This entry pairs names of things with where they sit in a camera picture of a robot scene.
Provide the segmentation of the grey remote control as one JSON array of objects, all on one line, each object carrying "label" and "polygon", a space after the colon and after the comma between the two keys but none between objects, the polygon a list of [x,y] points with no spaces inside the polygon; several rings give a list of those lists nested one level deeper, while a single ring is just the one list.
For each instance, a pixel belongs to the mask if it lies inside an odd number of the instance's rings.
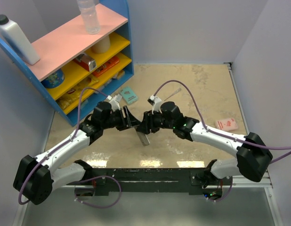
[{"label": "grey remote control", "polygon": [[138,132],[137,130],[136,130],[136,133],[137,133],[137,135],[138,135],[138,137],[139,137],[139,139],[140,139],[140,141],[141,141],[141,143],[142,143],[143,146],[150,145],[150,141],[149,141],[149,139],[148,139],[148,137],[147,137],[146,134],[143,134],[141,132]]}]

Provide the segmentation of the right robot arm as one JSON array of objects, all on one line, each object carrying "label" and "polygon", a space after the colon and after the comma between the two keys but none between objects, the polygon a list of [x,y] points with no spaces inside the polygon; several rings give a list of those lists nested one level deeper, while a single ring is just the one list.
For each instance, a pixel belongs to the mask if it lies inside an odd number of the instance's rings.
[{"label": "right robot arm", "polygon": [[159,129],[171,129],[173,133],[191,142],[210,145],[232,155],[229,160],[212,160],[204,173],[205,181],[215,185],[230,176],[244,176],[250,181],[260,182],[273,158],[259,135],[231,134],[184,116],[174,102],[163,103],[159,111],[144,112],[137,131],[155,133]]}]

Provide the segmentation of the clear handled screwdriver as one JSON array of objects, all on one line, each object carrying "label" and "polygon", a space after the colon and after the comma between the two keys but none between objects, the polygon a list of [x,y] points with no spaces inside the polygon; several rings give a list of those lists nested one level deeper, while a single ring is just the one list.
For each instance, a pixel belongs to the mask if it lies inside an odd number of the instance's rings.
[{"label": "clear handled screwdriver", "polygon": [[175,90],[171,95],[169,95],[167,98],[164,99],[164,102],[166,102],[166,100],[170,99],[172,96],[179,93],[181,90],[182,90],[181,88],[178,88],[177,90]]}]

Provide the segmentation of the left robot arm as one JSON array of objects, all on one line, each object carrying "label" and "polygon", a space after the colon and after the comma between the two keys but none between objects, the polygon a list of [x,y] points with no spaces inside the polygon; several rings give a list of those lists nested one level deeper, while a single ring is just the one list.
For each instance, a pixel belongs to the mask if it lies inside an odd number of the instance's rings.
[{"label": "left robot arm", "polygon": [[117,128],[122,131],[135,128],[140,123],[126,106],[114,110],[109,102],[99,102],[93,113],[86,116],[62,142],[35,157],[26,155],[21,159],[13,182],[13,187],[19,192],[19,204],[26,204],[22,197],[35,205],[45,201],[59,181],[54,178],[58,167],[99,139],[105,129]]}]

